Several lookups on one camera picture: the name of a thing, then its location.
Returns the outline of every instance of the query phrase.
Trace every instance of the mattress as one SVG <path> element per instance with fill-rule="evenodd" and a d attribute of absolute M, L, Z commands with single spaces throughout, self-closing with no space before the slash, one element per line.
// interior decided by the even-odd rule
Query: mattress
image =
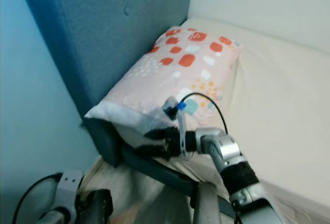
<path fill-rule="evenodd" d="M 183 26 L 244 45 L 221 106 L 229 133 L 288 223 L 330 223 L 330 55 L 214 21 L 189 19 Z M 150 142 L 116 128 L 130 144 Z M 162 163 L 214 183 L 228 198 L 209 156 Z"/>

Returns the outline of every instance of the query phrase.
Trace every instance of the orange polka dot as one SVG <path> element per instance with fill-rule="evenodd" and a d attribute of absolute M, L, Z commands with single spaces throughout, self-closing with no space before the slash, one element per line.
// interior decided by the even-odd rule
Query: orange polka dot
<path fill-rule="evenodd" d="M 210 49 L 214 52 L 221 52 L 222 51 L 222 45 L 218 44 L 216 42 L 211 43 Z"/>
<path fill-rule="evenodd" d="M 177 44 L 179 42 L 179 39 L 176 37 L 171 37 L 167 39 L 166 44 Z"/>
<path fill-rule="evenodd" d="M 195 56 L 191 55 L 191 54 L 187 54 L 184 55 L 180 61 L 179 61 L 179 65 L 183 66 L 183 67 L 189 67 L 191 66 L 191 64 L 194 62 L 195 60 Z"/>
<path fill-rule="evenodd" d="M 226 37 L 220 37 L 219 38 L 220 42 L 222 42 L 225 45 L 231 45 L 232 41 L 230 41 L 228 38 Z"/>
<path fill-rule="evenodd" d="M 173 54 L 179 53 L 182 49 L 180 47 L 173 47 L 170 52 Z"/>
<path fill-rule="evenodd" d="M 162 63 L 164 66 L 167 66 L 167 65 L 171 64 L 172 61 L 173 61 L 172 58 L 164 58 L 160 61 L 160 63 Z"/>
<path fill-rule="evenodd" d="M 152 50 L 150 50 L 149 53 L 154 53 L 154 52 L 157 52 L 159 50 L 159 47 L 153 47 Z"/>
<path fill-rule="evenodd" d="M 175 34 L 179 34 L 180 33 L 180 29 L 174 29 L 174 30 L 169 30 L 168 32 L 166 32 L 166 36 L 172 36 L 172 35 L 175 35 Z"/>
<path fill-rule="evenodd" d="M 207 34 L 202 33 L 202 32 L 195 32 L 194 34 L 189 36 L 190 41 L 194 42 L 201 42 L 207 37 Z"/>

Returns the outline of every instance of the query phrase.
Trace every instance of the blue upholstered headboard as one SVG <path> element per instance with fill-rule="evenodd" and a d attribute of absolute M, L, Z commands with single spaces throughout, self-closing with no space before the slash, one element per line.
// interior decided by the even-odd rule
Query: blue upholstered headboard
<path fill-rule="evenodd" d="M 56 66 L 83 117 L 172 25 L 190 0 L 27 0 Z M 85 120 L 105 161 L 119 161 L 110 123 Z"/>

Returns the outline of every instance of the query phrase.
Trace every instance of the patterned pillowcase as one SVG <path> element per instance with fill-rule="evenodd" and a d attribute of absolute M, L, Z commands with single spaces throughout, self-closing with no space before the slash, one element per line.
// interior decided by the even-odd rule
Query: patterned pillowcase
<path fill-rule="evenodd" d="M 175 96 L 180 101 L 197 91 L 220 104 L 222 87 L 240 51 L 241 46 L 228 38 L 172 27 L 86 117 L 130 126 L 141 133 L 173 125 L 161 111 L 166 99 Z M 209 101 L 192 96 L 185 103 L 188 129 L 214 126 L 212 117 L 218 113 Z"/>

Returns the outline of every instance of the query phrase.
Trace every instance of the bed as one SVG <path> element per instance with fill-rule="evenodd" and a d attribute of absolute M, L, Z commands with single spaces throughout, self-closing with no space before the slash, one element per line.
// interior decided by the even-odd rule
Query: bed
<path fill-rule="evenodd" d="M 213 21 L 186 20 L 190 0 L 27 1 L 82 117 L 170 26 L 183 23 L 244 44 L 225 89 L 229 131 L 289 223 L 330 222 L 327 54 Z M 95 119 L 84 124 L 106 162 L 125 162 L 187 196 L 198 181 L 211 181 L 221 211 L 234 216 L 207 156 L 170 163 L 141 158 L 128 145 L 140 139 L 137 134 Z"/>

